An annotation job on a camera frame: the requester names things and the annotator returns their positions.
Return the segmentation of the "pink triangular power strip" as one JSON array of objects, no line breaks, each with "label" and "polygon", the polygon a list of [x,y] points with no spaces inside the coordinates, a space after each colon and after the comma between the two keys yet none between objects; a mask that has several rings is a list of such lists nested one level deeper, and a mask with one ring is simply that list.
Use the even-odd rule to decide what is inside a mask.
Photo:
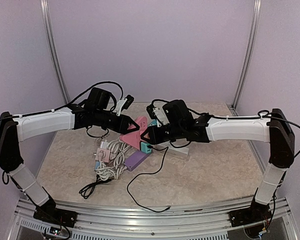
[{"label": "pink triangular power strip", "polygon": [[133,131],[127,134],[121,134],[119,136],[119,140],[123,143],[126,143],[130,145],[131,147],[134,147],[135,149],[144,152],[142,150],[142,140],[141,140],[141,134],[147,129],[148,127],[148,119],[146,116],[138,116],[134,120],[137,125],[139,126],[139,130]]}]

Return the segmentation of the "teal plug adapter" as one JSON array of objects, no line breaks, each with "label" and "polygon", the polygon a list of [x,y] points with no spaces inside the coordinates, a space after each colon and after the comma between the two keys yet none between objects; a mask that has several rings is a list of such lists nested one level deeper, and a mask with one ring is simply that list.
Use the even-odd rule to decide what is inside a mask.
[{"label": "teal plug adapter", "polygon": [[153,152],[153,146],[147,142],[141,141],[139,150],[145,154],[151,154]]}]

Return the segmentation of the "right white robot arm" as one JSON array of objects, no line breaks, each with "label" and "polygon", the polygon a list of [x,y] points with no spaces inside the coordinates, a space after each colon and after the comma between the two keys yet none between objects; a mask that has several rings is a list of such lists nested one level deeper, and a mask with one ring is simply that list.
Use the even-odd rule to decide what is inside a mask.
[{"label": "right white robot arm", "polygon": [[256,222],[269,209],[276,189],[295,160],[295,134],[283,112],[274,108],[255,116],[215,116],[200,113],[194,118],[183,100],[167,102],[158,110],[153,104],[146,108],[157,124],[147,127],[141,139],[151,145],[185,139],[192,143],[223,140],[259,141],[270,145],[270,157],[246,218]]}]

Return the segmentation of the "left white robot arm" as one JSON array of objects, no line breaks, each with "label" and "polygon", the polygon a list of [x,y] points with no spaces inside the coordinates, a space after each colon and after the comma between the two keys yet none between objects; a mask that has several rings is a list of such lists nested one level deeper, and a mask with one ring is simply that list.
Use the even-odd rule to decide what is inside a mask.
[{"label": "left white robot arm", "polygon": [[[121,113],[129,108],[134,98],[128,95],[119,101],[104,89],[93,87],[87,99],[80,104],[70,103],[59,109],[42,113],[0,115],[0,168],[3,179],[14,184],[33,202],[40,214],[53,223],[60,218],[60,211],[47,191],[38,183],[25,166],[19,144],[27,139],[52,132],[77,130],[92,126],[125,135],[136,132],[139,125]],[[109,101],[114,106],[107,109]]]}]

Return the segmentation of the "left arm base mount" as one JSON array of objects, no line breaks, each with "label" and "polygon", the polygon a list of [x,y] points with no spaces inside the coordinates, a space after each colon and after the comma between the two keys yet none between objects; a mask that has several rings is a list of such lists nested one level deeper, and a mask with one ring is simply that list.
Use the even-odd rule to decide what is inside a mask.
[{"label": "left arm base mount", "polygon": [[46,223],[73,228],[77,221],[78,213],[71,210],[56,208],[53,213],[48,214],[40,209],[36,209],[33,217]]}]

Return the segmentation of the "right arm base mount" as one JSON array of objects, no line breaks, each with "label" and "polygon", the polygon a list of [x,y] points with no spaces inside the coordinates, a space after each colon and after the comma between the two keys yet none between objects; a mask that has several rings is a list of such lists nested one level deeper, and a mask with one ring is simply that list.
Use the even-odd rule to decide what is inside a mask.
[{"label": "right arm base mount", "polygon": [[272,217],[269,209],[260,210],[251,207],[230,211],[228,215],[233,228],[257,223],[265,219],[269,220]]}]

